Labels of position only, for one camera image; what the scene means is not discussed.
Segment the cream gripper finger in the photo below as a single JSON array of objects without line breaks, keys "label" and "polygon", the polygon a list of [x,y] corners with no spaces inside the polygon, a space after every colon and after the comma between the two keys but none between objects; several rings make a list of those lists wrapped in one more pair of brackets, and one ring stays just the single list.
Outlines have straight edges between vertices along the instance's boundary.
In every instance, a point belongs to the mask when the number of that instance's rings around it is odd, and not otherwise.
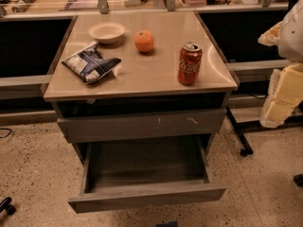
[{"label": "cream gripper finger", "polygon": [[270,77],[259,123],[270,129],[284,124],[303,101],[303,64],[291,63],[283,70],[275,69]]},{"label": "cream gripper finger", "polygon": [[266,46],[278,45],[280,27],[281,23],[276,23],[274,26],[259,36],[258,43]]}]

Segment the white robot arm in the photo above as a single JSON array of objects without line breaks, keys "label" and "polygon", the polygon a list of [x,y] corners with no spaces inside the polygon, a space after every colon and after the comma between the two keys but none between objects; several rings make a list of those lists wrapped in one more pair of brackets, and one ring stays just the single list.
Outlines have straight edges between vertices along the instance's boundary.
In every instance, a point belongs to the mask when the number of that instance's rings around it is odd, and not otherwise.
[{"label": "white robot arm", "polygon": [[284,69],[273,71],[259,119],[263,127],[274,129],[283,125],[303,101],[303,0],[261,34],[258,43],[276,45],[279,56],[290,62]]}]

